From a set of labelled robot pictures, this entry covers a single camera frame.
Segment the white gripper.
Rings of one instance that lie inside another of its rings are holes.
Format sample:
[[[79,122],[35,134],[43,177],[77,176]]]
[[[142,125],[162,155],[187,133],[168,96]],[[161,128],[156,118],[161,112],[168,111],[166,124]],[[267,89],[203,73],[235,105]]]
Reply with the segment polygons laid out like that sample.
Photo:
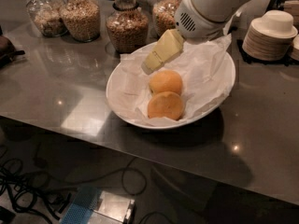
[[[168,29],[159,38],[142,69],[151,74],[183,51],[185,38],[210,40],[222,32],[231,15],[231,0],[182,0],[175,22],[179,29]]]

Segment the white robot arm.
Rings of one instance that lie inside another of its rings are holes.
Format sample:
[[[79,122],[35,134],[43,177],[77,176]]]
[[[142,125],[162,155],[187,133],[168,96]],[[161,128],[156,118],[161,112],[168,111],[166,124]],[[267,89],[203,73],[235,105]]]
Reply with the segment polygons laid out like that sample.
[[[182,46],[182,39],[206,42],[215,38],[233,17],[250,0],[181,0],[175,11],[175,30],[167,41]]]

